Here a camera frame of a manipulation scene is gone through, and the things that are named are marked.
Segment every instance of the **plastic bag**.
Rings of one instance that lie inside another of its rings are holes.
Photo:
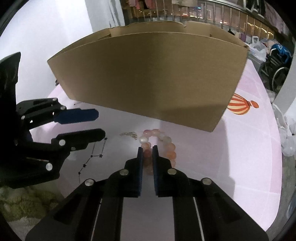
[[[252,43],[249,45],[250,53],[257,59],[266,61],[266,46],[259,41],[259,37],[253,36]]]
[[[272,109],[279,128],[282,153],[285,156],[296,155],[296,121],[287,116],[283,116],[282,112],[275,104],[272,104]]]
[[[270,100],[270,103],[273,103],[274,99],[276,98],[276,93],[271,90],[268,90],[268,89],[266,89],[266,92],[267,92],[268,98]]]

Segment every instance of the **table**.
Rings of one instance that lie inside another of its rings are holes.
[[[48,142],[59,133],[102,128],[104,141],[89,144],[85,150],[72,152],[65,160],[57,181],[64,196],[87,178],[102,180],[124,167],[128,159],[136,157],[140,143],[123,132],[141,135],[145,129],[159,128],[176,145],[176,168],[188,177],[200,180],[209,177],[240,205],[264,230],[274,221],[281,195],[282,159],[281,144],[276,120],[263,83],[252,62],[247,60],[235,91],[259,108],[250,107],[243,115],[229,109],[212,133],[148,118],[119,110],[109,109],[70,100],[61,86],[49,97],[57,97],[68,109],[96,108],[99,118],[93,122],[60,125],[49,123],[31,130],[34,141]],[[152,145],[162,143],[150,138]],[[174,240],[172,198],[157,198],[153,178],[143,174],[141,197],[125,198],[121,240]]]

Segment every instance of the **brown cardboard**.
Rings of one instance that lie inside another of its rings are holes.
[[[244,69],[242,41],[196,22],[100,32],[48,60],[69,98],[214,130]]]

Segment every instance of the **clothes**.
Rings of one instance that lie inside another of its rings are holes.
[[[137,10],[140,10],[140,8],[141,8],[141,7],[140,7],[140,4],[139,4],[139,0],[136,0],[136,9],[137,9]]]
[[[128,5],[130,7],[135,7],[136,6],[136,0],[128,0]]]
[[[149,9],[156,8],[155,0],[145,0],[145,4]]]
[[[28,232],[40,221],[38,218],[23,217],[20,220],[8,222],[9,226],[16,233],[16,235],[25,241]]]
[[[266,54],[269,54],[270,53],[271,47],[274,44],[279,44],[279,42],[276,41],[275,39],[267,39],[267,38],[260,40],[260,42],[267,47]]]
[[[287,25],[284,23],[280,15],[276,12],[276,10],[269,5],[267,2],[265,2],[265,18],[270,22],[272,26],[275,26],[280,33],[283,33],[285,35],[289,35],[290,31],[287,27]]]

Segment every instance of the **metal screw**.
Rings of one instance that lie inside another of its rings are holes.
[[[64,146],[65,144],[66,144],[66,141],[65,141],[65,140],[61,139],[61,140],[59,141],[59,145],[60,145],[60,146]]]
[[[177,173],[176,169],[170,168],[168,170],[168,174],[170,174],[170,175],[175,175],[176,173]]]
[[[84,182],[85,186],[92,186],[94,184],[94,180],[92,179],[87,179],[85,182]]]
[[[211,185],[212,180],[206,177],[202,180],[202,183],[205,185]]]
[[[122,175],[122,176],[126,176],[128,174],[128,170],[127,169],[121,169],[119,171],[119,174]]]
[[[49,162],[45,166],[46,170],[51,171],[52,170],[52,164]]]

